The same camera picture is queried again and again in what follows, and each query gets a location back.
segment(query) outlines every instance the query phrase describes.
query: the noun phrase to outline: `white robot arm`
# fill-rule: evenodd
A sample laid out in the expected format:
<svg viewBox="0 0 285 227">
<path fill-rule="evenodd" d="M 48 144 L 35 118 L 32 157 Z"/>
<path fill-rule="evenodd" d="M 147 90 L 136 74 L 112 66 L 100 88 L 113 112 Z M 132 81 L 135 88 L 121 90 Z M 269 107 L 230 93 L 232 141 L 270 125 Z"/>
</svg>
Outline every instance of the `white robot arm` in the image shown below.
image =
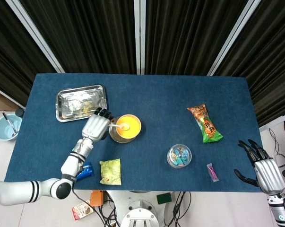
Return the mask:
<svg viewBox="0 0 285 227">
<path fill-rule="evenodd" d="M 243 182 L 259 187 L 268 195 L 268 204 L 278 226 L 285 227 L 285 194 L 283 194 L 285 182 L 280 170 L 275 160 L 262 147 L 252 140 L 248 141 L 251 146 L 241 140 L 238 145 L 246 151 L 257 179 L 246 178 L 237 169 L 234 173 Z"/>
<path fill-rule="evenodd" d="M 70 194 L 72 185 L 76 182 L 77 175 L 93 148 L 93 143 L 106 137 L 106 129 L 112 119 L 111 113 L 101 108 L 88 119 L 82 130 L 83 139 L 77 142 L 61 167 L 61 179 L 15 183 L 0 181 L 0 204 L 11 206 L 30 203 L 37 201 L 41 196 L 65 199 Z"/>
</svg>

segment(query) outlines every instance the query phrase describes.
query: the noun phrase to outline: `blue packet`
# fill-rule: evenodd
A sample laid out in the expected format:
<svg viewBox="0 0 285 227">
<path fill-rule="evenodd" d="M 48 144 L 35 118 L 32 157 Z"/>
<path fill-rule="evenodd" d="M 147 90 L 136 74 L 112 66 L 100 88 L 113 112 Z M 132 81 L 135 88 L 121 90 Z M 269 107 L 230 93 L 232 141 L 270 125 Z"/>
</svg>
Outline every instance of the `blue packet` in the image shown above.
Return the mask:
<svg viewBox="0 0 285 227">
<path fill-rule="evenodd" d="M 87 162 L 82 166 L 83 170 L 77 175 L 77 180 L 81 180 L 88 176 L 95 176 L 91 162 Z"/>
</svg>

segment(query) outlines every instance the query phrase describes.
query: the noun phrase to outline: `blue bucket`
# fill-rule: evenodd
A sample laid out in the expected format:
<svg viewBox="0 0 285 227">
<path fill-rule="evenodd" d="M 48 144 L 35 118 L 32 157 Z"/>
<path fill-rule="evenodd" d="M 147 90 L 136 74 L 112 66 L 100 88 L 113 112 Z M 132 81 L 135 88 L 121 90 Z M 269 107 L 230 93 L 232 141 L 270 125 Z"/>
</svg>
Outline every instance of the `blue bucket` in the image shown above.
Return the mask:
<svg viewBox="0 0 285 227">
<path fill-rule="evenodd" d="M 8 119 L 14 126 L 14 128 L 19 131 L 21 121 L 22 119 L 20 117 L 17 117 L 14 113 L 7 114 Z M 13 129 L 7 122 L 7 120 L 4 117 L 0 118 L 0 140 L 7 141 L 7 140 L 13 140 L 17 137 L 18 133 L 12 137 L 12 134 L 14 133 Z"/>
</svg>

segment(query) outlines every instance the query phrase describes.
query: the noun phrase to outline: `blue table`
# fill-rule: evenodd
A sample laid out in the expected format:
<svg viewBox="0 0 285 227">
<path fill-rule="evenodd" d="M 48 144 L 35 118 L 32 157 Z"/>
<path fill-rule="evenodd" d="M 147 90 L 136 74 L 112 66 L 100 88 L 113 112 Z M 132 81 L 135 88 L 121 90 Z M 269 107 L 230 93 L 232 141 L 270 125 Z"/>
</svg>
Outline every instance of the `blue table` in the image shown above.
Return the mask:
<svg viewBox="0 0 285 227">
<path fill-rule="evenodd" d="M 252 138 L 261 144 L 248 85 L 243 78 L 117 74 L 38 74 L 5 181 L 43 181 L 61 177 L 60 167 L 81 138 L 87 119 L 59 122 L 55 97 L 65 88 L 102 84 L 114 116 L 134 114 L 141 133 L 131 143 L 111 138 L 95 144 L 87 158 L 96 176 L 79 181 L 75 188 L 134 191 L 259 192 L 241 182 L 233 169 L 247 177 L 255 173 L 238 140 Z M 186 109 L 205 103 L 209 116 L 224 138 L 203 144 L 201 131 Z M 192 151 L 191 163 L 174 169 L 166 160 L 174 144 Z M 122 186 L 102 185 L 100 160 L 121 159 Z M 213 183 L 207 164 L 212 163 L 220 181 Z"/>
</svg>

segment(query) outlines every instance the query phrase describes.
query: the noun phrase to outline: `black curtain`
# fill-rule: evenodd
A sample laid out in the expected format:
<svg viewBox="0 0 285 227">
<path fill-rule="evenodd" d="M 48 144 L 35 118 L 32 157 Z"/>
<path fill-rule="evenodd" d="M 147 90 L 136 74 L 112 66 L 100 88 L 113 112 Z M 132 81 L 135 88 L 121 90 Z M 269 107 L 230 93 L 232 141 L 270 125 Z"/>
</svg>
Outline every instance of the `black curtain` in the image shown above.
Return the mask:
<svg viewBox="0 0 285 227">
<path fill-rule="evenodd" d="M 285 114 L 285 1 L 261 1 L 215 74 L 247 79 L 260 126 Z"/>
<path fill-rule="evenodd" d="M 147 0 L 146 74 L 207 75 L 247 0 Z"/>
<path fill-rule="evenodd" d="M 39 72 L 55 70 L 7 3 L 0 0 L 0 90 L 25 106 Z"/>
<path fill-rule="evenodd" d="M 66 72 L 136 74 L 133 0 L 21 0 Z"/>
</svg>

